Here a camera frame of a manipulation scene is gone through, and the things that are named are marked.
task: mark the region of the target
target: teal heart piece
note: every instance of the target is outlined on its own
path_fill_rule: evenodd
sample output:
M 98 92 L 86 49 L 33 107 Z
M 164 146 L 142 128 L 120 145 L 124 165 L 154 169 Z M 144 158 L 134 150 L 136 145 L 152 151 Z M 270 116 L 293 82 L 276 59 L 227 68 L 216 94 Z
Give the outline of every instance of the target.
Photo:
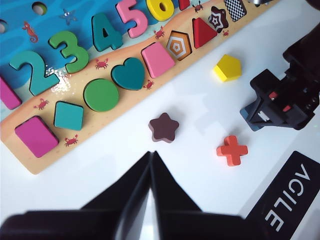
M 111 70 L 113 81 L 128 90 L 140 90 L 145 81 L 145 68 L 135 57 L 127 58 L 123 65 L 116 65 Z

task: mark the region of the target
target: white table surface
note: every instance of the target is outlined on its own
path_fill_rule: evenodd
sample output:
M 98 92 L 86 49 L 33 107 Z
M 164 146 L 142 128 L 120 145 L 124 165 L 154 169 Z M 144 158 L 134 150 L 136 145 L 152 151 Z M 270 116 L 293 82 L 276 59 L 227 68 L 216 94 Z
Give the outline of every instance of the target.
M 253 132 L 239 114 L 256 99 L 250 80 L 266 68 L 281 79 L 289 67 L 282 53 L 319 21 L 320 11 L 306 1 L 281 0 L 38 175 L 29 173 L 1 142 L 0 223 L 27 210 L 79 209 L 147 151 L 159 152 L 203 211 L 245 218 L 294 150 L 320 162 L 320 107 L 301 131 L 265 127 Z M 238 80 L 222 83 L 213 74 L 224 54 L 241 60 Z M 180 123 L 172 143 L 153 142 L 148 128 L 163 112 Z M 236 167 L 215 154 L 228 135 L 237 135 L 249 149 Z M 319 223 L 320 193 L 292 240 L 318 240 Z M 140 239 L 158 239 L 151 195 Z

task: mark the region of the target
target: black sign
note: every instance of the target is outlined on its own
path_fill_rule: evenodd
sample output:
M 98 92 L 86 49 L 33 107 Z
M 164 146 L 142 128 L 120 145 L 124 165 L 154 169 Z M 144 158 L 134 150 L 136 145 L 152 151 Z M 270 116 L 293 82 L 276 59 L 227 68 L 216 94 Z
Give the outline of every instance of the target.
M 289 240 L 320 190 L 320 164 L 294 151 L 247 216 L 269 239 Z

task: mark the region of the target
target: teal number 4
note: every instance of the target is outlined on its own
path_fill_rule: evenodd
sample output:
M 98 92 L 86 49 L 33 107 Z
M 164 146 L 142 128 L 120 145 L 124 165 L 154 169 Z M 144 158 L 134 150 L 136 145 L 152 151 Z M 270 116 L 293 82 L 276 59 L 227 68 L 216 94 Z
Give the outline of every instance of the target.
M 104 13 L 94 15 L 91 24 L 93 45 L 97 51 L 102 52 L 108 47 L 116 50 L 124 44 L 120 32 L 114 29 Z

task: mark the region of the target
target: teal square piece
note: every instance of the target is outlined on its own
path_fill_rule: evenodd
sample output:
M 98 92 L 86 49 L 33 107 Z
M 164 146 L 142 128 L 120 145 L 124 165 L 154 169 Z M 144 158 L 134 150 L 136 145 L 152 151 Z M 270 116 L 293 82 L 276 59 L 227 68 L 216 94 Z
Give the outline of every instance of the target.
M 57 101 L 54 112 L 54 126 L 79 131 L 82 128 L 84 108 L 65 101 Z

